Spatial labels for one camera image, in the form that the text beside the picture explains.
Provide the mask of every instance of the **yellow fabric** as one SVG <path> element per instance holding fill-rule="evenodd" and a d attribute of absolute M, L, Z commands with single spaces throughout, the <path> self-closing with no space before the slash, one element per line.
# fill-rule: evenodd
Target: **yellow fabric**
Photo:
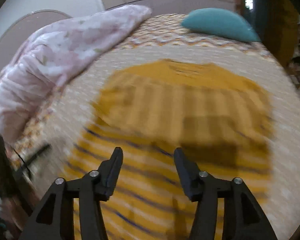
<path fill-rule="evenodd" d="M 173 163 L 179 146 L 202 170 L 242 177 L 260 203 L 266 200 L 270 104 L 253 81 L 214 64 L 161 60 L 114 73 L 93 106 L 95 118 L 65 171 L 67 179 L 82 177 L 122 147 L 115 193 L 102 203 L 110 239 L 189 235 L 196 203 L 185 197 Z M 222 213 L 219 205 L 216 239 Z M 77 213 L 75 220 L 79 237 Z"/>

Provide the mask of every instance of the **pillow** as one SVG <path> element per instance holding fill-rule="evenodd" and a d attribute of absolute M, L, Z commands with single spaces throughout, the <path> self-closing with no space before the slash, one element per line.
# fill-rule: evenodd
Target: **pillow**
<path fill-rule="evenodd" d="M 194 10 L 182 21 L 181 25 L 193 32 L 221 36 L 237 41 L 261 41 L 243 17 L 224 9 Z"/>

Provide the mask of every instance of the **teal pillow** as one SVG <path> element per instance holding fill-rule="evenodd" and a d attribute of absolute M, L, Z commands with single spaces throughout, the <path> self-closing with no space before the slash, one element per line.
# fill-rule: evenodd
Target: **teal pillow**
<path fill-rule="evenodd" d="M 182 21 L 181 25 L 193 32 L 221 36 L 237 41 L 261 41 L 243 17 L 224 9 L 194 10 Z"/>

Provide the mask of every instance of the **metal pin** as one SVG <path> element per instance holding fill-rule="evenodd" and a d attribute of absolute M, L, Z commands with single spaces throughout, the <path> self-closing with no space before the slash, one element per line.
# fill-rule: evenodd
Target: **metal pin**
<path fill-rule="evenodd" d="M 99 175 L 99 171 L 91 171 L 91 172 L 89 173 L 89 175 L 90 175 L 91 177 L 96 177 L 96 176 Z"/>
<path fill-rule="evenodd" d="M 58 184 L 58 185 L 60 185 L 60 184 L 62 184 L 64 181 L 65 181 L 65 180 L 64 180 L 63 178 L 57 178 L 57 179 L 55 180 L 55 183 Z"/>
<path fill-rule="evenodd" d="M 243 182 L 243 180 L 241 178 L 239 178 L 239 177 L 234 178 L 234 183 L 235 184 L 242 184 L 242 182 Z"/>
<path fill-rule="evenodd" d="M 199 176 L 200 176 L 200 177 L 205 178 L 205 177 L 208 177 L 208 175 L 209 175 L 209 173 L 207 173 L 206 171 L 200 171 L 200 172 L 199 172 Z"/>

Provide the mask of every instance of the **screw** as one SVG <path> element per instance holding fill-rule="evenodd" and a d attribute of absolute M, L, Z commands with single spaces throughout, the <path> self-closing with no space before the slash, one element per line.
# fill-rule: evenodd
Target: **screw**
<path fill-rule="evenodd" d="M 60 184 L 62 184 L 64 181 L 65 181 L 65 180 L 64 180 L 63 178 L 57 178 L 57 179 L 55 180 L 55 183 L 58 184 L 58 185 L 60 185 Z"/>
<path fill-rule="evenodd" d="M 200 176 L 200 177 L 205 178 L 205 177 L 208 177 L 208 175 L 209 175 L 209 173 L 207 173 L 206 171 L 200 171 L 200 172 L 199 172 L 199 176 Z"/>
<path fill-rule="evenodd" d="M 243 180 L 241 178 L 234 178 L 234 183 L 235 184 L 241 184 L 243 182 Z"/>
<path fill-rule="evenodd" d="M 91 172 L 89 173 L 89 175 L 90 175 L 91 177 L 96 177 L 96 176 L 99 175 L 99 171 L 91 171 Z"/>

